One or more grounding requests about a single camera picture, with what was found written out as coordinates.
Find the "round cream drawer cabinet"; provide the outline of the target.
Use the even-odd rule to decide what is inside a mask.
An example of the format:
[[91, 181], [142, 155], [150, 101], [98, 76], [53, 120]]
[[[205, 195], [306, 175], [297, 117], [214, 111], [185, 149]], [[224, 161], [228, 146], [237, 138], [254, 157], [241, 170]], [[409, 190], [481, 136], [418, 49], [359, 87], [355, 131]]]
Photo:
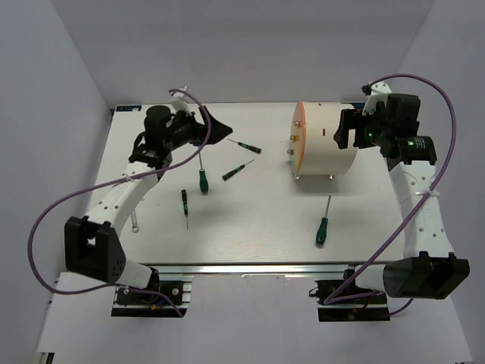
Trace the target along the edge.
[[352, 167], [357, 149], [340, 149], [333, 139], [340, 124], [341, 111], [348, 103], [298, 102], [289, 133], [291, 172], [295, 179], [305, 175], [344, 175]]

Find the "small precision screwdriver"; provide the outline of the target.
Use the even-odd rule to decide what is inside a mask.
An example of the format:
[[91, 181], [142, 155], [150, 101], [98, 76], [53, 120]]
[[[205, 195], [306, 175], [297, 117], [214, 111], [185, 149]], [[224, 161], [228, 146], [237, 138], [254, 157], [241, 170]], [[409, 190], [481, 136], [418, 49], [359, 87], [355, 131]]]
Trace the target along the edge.
[[186, 219], [186, 229], [189, 230], [189, 209], [188, 209], [187, 192], [185, 189], [181, 190], [181, 199], [183, 203], [183, 213]]
[[254, 161], [254, 159], [250, 160], [249, 162], [245, 163], [245, 164], [242, 164], [236, 168], [234, 168], [233, 170], [231, 171], [228, 171], [226, 174], [224, 174], [222, 176], [222, 180], [223, 181], [227, 181], [229, 180], [230, 178], [232, 178], [233, 176], [235, 176], [236, 174], [238, 174], [239, 172], [241, 172], [247, 165], [249, 165], [250, 163], [252, 163]]
[[258, 148], [256, 146], [252, 146], [252, 145], [240, 142], [240, 141], [235, 141], [235, 140], [232, 140], [232, 139], [229, 139], [229, 141], [232, 142], [232, 143], [235, 143], [236, 145], [238, 145], [238, 146], [240, 146], [244, 149], [249, 150], [250, 152], [253, 152], [253, 153], [258, 154], [258, 155], [261, 154], [261, 148]]

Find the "green screwdriver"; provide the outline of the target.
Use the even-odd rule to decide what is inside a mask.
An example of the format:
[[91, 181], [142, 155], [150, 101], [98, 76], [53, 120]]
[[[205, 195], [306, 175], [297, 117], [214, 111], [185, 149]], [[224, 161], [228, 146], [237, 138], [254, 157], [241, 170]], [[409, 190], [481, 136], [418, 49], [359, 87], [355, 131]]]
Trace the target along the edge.
[[315, 245], [318, 248], [321, 248], [327, 239], [328, 212], [330, 208], [331, 199], [332, 199], [332, 196], [328, 196], [324, 217], [321, 219], [321, 223], [316, 232]]
[[199, 153], [199, 189], [203, 196], [208, 194], [209, 185], [206, 177], [205, 169], [202, 163], [202, 154]]

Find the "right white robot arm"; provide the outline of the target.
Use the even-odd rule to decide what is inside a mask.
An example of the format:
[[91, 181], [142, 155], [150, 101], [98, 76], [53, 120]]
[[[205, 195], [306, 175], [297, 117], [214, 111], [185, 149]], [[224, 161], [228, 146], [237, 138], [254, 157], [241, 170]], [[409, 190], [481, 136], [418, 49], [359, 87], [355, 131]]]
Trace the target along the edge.
[[390, 93], [372, 112], [344, 109], [334, 134], [340, 149], [378, 147], [386, 160], [402, 223], [403, 257], [379, 265], [357, 265], [342, 283], [343, 296], [360, 302], [370, 291], [392, 298], [443, 300], [470, 274], [467, 259], [456, 257], [446, 235], [436, 183], [433, 140], [418, 135], [417, 96]]

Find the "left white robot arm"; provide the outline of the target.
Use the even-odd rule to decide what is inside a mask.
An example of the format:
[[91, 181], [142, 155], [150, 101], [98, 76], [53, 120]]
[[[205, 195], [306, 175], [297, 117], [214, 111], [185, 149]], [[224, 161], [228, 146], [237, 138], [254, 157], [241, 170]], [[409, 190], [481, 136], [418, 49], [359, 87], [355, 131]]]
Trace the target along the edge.
[[200, 124], [190, 111], [149, 108], [145, 130], [134, 143], [120, 181], [82, 218], [71, 217], [64, 226], [64, 251], [68, 271], [107, 284], [134, 287], [141, 301], [150, 303], [160, 294], [154, 269], [125, 256], [119, 237], [143, 197], [164, 175], [172, 152], [186, 144], [214, 145], [233, 130], [210, 117]]

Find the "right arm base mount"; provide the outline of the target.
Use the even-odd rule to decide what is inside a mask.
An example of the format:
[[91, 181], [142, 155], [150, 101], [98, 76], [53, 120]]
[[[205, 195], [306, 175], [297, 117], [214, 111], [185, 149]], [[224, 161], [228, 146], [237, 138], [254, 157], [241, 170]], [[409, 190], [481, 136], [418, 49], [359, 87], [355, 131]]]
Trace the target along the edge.
[[385, 295], [360, 297], [324, 304], [324, 300], [334, 292], [343, 280], [319, 280], [308, 296], [316, 299], [319, 322], [384, 322], [390, 320], [390, 311]]

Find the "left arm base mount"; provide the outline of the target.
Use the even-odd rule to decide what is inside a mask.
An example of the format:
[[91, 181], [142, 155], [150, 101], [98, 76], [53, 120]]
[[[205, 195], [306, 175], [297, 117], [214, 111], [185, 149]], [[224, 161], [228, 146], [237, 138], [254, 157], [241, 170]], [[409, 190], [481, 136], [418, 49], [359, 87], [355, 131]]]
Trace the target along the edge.
[[166, 298], [154, 294], [135, 293], [128, 288], [115, 291], [112, 317], [122, 318], [182, 318], [189, 308], [192, 282], [188, 278], [160, 281], [159, 292], [177, 307], [180, 315]]

